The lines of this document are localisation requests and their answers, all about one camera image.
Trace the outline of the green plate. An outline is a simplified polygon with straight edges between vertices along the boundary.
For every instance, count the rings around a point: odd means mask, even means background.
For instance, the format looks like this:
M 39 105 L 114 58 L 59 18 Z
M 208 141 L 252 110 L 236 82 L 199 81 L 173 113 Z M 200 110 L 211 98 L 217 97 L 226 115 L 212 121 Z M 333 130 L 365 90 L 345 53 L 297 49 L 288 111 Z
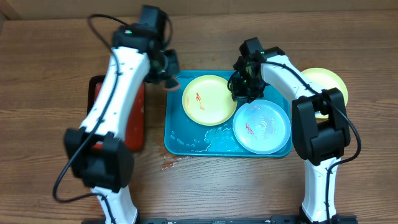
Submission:
M 238 103 L 232 99 L 227 84 L 225 78 L 216 75 L 202 75 L 190 81 L 182 95 L 186 115 L 204 126 L 215 126 L 230 119 Z
M 327 90 L 337 88 L 342 92 L 345 106 L 348 103 L 348 89 L 344 81 L 331 70 L 325 68 L 308 68 L 302 71 L 302 74 L 312 82 L 325 87 Z

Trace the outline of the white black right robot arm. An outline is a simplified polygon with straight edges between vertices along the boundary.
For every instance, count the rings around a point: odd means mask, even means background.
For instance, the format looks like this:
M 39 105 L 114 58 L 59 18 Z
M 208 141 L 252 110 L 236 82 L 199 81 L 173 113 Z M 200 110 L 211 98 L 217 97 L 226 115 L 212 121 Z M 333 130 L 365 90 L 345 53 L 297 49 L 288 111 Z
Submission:
M 273 86 L 291 105 L 292 141 L 305 162 L 305 196 L 297 223 L 357 223 L 338 215 L 334 206 L 337 168 L 345 163 L 350 134 L 357 133 L 346 115 L 342 92 L 306 78 L 278 47 L 243 44 L 228 80 L 235 101 L 252 103 Z

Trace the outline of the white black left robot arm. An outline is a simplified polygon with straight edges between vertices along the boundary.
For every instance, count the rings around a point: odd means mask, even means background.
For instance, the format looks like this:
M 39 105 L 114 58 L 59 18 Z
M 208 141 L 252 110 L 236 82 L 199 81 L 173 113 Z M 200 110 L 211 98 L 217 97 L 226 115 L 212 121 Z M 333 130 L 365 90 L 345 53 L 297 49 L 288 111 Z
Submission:
M 99 94 L 78 129 L 68 129 L 64 145 L 69 161 L 60 173 L 71 169 L 90 188 L 105 214 L 105 223 L 136 223 L 129 182 L 134 161 L 125 145 L 126 130 L 133 104 L 143 82 L 178 83 L 178 60 L 167 50 L 163 28 L 148 24 L 122 26 L 109 46 L 110 59 Z

